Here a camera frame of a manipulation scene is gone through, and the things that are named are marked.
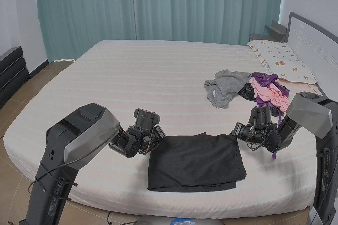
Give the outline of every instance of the mattress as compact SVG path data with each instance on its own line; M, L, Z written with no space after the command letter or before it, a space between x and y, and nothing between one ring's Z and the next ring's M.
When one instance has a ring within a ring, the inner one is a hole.
M136 108L155 111L168 136L228 134L247 124L256 105L241 96L223 109L206 98L204 81L220 70L264 72L247 46L181 41L101 41L51 80L23 109L4 137L6 151L33 180L46 146L46 130L78 107L96 102L124 129ZM290 99L314 86L282 81ZM202 193L147 190L149 155L127 159L105 147L76 178L70 198L89 206L130 214L237 218L304 209L314 199L315 136L301 128L277 153L251 151L239 141L247 177L237 188Z

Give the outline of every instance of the black drawer unit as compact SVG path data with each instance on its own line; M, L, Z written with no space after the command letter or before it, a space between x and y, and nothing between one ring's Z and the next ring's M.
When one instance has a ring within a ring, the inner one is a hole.
M0 108L29 78L21 47L0 56Z

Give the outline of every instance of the black cloth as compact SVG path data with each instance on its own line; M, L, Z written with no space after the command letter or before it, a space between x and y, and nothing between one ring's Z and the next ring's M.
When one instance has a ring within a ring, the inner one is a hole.
M206 192L233 189L246 171L231 135L170 136L151 151L148 189Z
M255 98L255 90L252 87L251 83L247 83L243 86L241 90L239 90L238 94L245 98L248 101L257 101ZM281 116L284 116L284 113L280 111L280 109L276 107L271 107L271 115L274 117L279 117L279 114Z

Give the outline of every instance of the pink clothing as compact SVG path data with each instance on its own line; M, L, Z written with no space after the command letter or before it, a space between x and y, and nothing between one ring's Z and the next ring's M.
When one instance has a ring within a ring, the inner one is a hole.
M255 90L254 97L259 97L262 101L270 101L273 105L279 108L282 112L286 112L289 106L289 99L281 94L281 91L274 85L270 84L269 87L260 86L254 77L249 80L253 89Z

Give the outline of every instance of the black furniture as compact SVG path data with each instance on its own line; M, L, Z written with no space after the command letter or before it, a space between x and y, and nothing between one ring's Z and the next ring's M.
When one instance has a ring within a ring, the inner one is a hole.
M284 42L285 41L285 35L286 35L286 27L277 23L276 21L272 21L271 25L265 25L265 27L270 32L269 36L266 35L260 35L260 34L250 34L249 41L257 40L257 39L263 39L263 40L269 40L274 42Z
M0 108L29 78L21 47L0 56Z

